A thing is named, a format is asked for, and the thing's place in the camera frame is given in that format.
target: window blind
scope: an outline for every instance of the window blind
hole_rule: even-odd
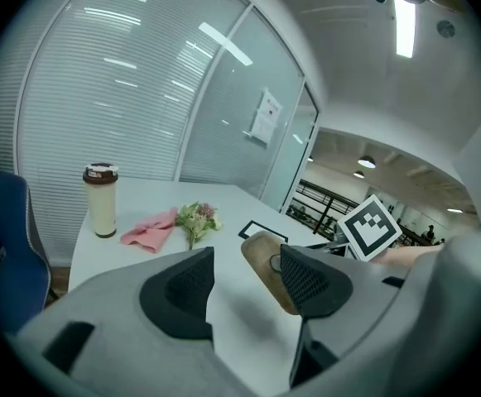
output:
[[[260,198],[301,91],[303,74],[256,10],[248,14],[231,41],[233,50],[224,52],[200,104],[180,179],[236,184]],[[249,136],[265,90],[282,105],[269,145]]]
[[[29,0],[0,39],[0,170],[14,171],[13,132],[22,81],[38,41],[63,1]]]
[[[20,170],[41,240],[69,261],[87,210],[81,174],[172,179],[190,110],[241,0],[71,0],[36,58],[23,99]]]

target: chair backrest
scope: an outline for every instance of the chair backrest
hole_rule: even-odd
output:
[[[44,307],[51,270],[21,177],[0,171],[0,329],[15,333]]]

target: pink cloth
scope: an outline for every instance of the pink cloth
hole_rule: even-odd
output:
[[[158,213],[156,216],[138,223],[130,232],[121,236],[122,244],[140,244],[150,253],[157,253],[171,234],[176,224],[177,208],[170,212]]]

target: ceiling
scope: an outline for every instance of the ceiling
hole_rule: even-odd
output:
[[[481,124],[481,29],[468,14],[416,8],[414,55],[396,55],[392,0],[282,0],[304,30],[333,104],[388,112],[457,153]],[[436,30],[450,21],[455,36]],[[338,114],[332,116],[337,128]]]
[[[358,164],[363,155],[376,161],[375,169]],[[430,166],[392,149],[373,144],[355,136],[320,132],[311,152],[314,163],[352,175],[356,170],[365,174],[368,184],[384,191],[404,204],[418,208],[433,206],[439,210],[460,208],[475,214],[475,208],[465,187]]]

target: cream-colored cup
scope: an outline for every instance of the cream-colored cup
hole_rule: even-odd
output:
[[[115,235],[115,184],[118,167],[109,163],[92,163],[82,176],[88,197],[89,217],[94,233],[100,238]]]

